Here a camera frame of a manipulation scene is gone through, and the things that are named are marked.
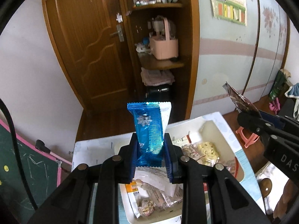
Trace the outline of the orange oats packet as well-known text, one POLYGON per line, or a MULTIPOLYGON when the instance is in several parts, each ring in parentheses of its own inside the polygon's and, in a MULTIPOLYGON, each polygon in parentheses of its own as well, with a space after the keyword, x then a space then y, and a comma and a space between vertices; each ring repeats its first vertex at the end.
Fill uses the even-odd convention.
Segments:
POLYGON ((132 211, 136 218, 141 217, 141 214, 139 213, 139 202, 140 202, 140 193, 138 190, 138 186, 136 181, 132 181, 130 184, 126 184, 126 191, 127 195, 130 201, 130 205, 132 208, 132 211))

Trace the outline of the clear bag yellow puffed snack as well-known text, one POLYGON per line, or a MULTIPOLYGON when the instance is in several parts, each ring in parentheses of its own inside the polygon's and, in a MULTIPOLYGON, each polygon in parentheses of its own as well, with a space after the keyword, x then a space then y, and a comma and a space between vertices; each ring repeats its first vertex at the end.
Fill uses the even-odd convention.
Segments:
POLYGON ((219 153, 211 142, 202 142, 196 146, 200 155, 199 163, 213 167, 219 161, 219 153))

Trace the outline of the folded pink cloth on shelf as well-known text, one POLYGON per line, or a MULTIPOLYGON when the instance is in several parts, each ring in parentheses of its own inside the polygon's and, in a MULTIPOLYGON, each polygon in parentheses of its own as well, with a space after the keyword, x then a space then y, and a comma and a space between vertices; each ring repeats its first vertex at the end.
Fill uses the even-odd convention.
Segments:
POLYGON ((145 86, 159 86, 175 82, 174 76, 169 70, 147 70, 142 67, 140 75, 145 86))

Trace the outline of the dark brown snack packet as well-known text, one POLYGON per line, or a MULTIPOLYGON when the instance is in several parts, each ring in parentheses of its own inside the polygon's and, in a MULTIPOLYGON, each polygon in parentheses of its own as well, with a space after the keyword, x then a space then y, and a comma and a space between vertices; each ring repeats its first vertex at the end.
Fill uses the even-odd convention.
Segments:
POLYGON ((254 117, 261 118, 261 114, 257 107, 255 107, 245 96, 237 92, 228 82, 223 85, 223 88, 226 90, 226 93, 239 112, 248 113, 254 117))

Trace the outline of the white plastic storage bin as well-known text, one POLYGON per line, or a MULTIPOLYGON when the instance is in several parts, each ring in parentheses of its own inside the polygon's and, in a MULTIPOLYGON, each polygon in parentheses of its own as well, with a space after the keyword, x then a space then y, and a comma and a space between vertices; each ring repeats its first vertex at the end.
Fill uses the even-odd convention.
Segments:
MULTIPOLYGON (((186 148, 189 145, 199 154, 199 163, 214 166, 221 163, 242 182, 244 169, 236 152, 242 147, 233 131, 219 112, 200 116, 191 120, 169 124, 166 132, 173 144, 186 148)), ((119 217, 120 223, 180 223, 182 203, 166 210, 158 209, 149 217, 136 217, 131 207, 125 185, 120 184, 119 217)))

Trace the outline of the green chalkboard pink frame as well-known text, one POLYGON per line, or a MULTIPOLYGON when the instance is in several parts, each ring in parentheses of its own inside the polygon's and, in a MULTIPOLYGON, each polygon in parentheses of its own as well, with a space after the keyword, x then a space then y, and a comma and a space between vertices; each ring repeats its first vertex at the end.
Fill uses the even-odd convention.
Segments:
MULTIPOLYGON (((26 181, 37 206, 52 194, 62 182, 62 171, 71 167, 70 157, 47 154, 25 139, 17 144, 26 181)), ((1 120, 1 198, 18 221, 27 223, 35 210, 24 188, 8 125, 1 120)))

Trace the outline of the sliding wardrobe floral doors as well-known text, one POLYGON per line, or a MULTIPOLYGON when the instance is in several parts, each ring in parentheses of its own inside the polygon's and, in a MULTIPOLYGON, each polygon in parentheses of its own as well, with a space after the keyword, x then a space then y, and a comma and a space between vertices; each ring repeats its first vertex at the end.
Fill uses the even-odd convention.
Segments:
POLYGON ((200 44, 191 117, 235 109, 228 82, 251 102, 266 96, 281 68, 288 18, 276 0, 246 0, 247 25, 217 19, 211 0, 199 0, 200 44))

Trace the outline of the blue snowflake snack packet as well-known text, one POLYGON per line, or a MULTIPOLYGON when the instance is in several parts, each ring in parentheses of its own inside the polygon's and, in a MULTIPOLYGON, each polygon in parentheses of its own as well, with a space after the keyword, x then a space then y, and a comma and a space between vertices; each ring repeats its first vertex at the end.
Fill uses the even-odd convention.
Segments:
POLYGON ((137 165, 161 167, 164 159, 164 135, 172 105, 170 102, 128 103, 137 135, 137 165))

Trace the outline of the brown bread cookies package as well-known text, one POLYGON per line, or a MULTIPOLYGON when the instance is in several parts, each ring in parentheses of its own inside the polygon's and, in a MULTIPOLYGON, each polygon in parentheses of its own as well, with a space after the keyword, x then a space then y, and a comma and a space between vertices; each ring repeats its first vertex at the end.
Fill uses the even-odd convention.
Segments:
POLYGON ((151 186, 148 183, 142 183, 138 187, 138 190, 143 190, 143 192, 146 193, 143 199, 152 203, 156 209, 166 210, 181 203, 183 200, 182 189, 178 185, 175 185, 173 196, 168 195, 165 191, 151 186))

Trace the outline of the wall calendar poster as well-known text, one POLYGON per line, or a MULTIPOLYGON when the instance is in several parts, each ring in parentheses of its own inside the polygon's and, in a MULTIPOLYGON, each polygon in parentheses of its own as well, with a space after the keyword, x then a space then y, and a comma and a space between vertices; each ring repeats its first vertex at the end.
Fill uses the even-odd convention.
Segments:
POLYGON ((213 16, 243 26, 247 25, 246 0, 211 0, 213 16))

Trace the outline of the brown wooden door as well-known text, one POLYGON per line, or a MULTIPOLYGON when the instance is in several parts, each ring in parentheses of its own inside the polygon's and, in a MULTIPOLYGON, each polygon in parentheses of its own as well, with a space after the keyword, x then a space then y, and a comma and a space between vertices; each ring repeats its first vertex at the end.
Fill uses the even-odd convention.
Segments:
POLYGON ((135 78, 119 0, 43 0, 58 62, 82 107, 91 112, 126 108, 135 78))

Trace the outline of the clear white printed snack bag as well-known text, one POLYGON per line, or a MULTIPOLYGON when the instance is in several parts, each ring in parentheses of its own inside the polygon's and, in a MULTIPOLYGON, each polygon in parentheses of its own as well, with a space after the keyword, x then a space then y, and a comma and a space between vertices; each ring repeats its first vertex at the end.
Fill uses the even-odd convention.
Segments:
POLYGON ((170 183, 165 167, 137 167, 134 179, 148 183, 170 197, 175 194, 176 184, 170 183))

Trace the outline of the round wooden bedpost knob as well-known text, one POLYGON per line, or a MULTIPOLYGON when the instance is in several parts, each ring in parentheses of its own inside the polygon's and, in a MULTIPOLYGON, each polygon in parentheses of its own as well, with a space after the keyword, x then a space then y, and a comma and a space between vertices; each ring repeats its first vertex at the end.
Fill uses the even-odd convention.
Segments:
POLYGON ((272 190, 272 181, 269 178, 258 180, 258 185, 263 198, 267 197, 272 190))

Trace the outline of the pink handled basket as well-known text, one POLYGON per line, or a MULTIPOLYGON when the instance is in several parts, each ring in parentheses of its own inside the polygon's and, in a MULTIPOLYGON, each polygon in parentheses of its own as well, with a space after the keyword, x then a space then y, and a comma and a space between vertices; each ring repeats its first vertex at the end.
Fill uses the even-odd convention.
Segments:
POLYGON ((170 36, 170 26, 166 17, 158 16, 154 20, 156 35, 149 38, 149 46, 157 60, 178 57, 178 39, 170 36))

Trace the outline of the wooden corner shelf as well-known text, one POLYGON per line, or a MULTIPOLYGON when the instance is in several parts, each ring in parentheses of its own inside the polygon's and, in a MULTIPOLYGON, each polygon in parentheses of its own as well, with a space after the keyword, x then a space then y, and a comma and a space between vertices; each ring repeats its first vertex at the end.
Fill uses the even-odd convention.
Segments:
POLYGON ((140 102, 170 102, 188 119, 199 56, 199 0, 120 0, 140 102))

